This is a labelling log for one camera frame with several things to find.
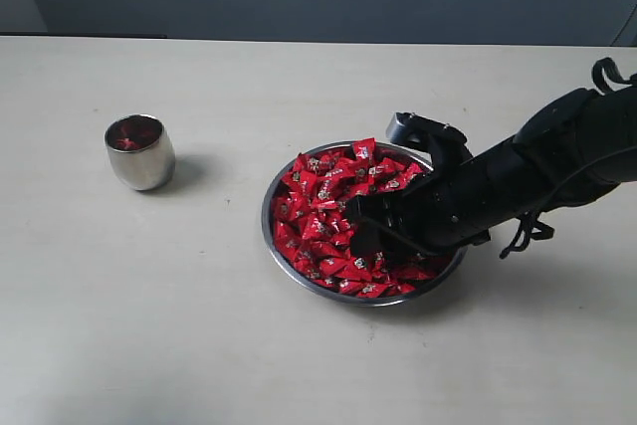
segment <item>table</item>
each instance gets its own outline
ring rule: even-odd
[[[598,424],[637,418],[637,187],[493,231],[439,289],[353,309],[268,256],[298,151],[450,122],[474,152],[629,49],[0,39],[0,422]],[[148,112],[178,155],[140,194],[103,135]]]

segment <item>candy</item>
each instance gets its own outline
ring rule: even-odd
[[[356,228],[343,211],[356,195],[398,191],[423,172],[407,156],[382,157],[373,138],[316,157],[300,154],[271,203],[275,247],[299,274],[340,294],[378,298],[415,291],[436,278],[453,255],[352,257],[349,242]]]

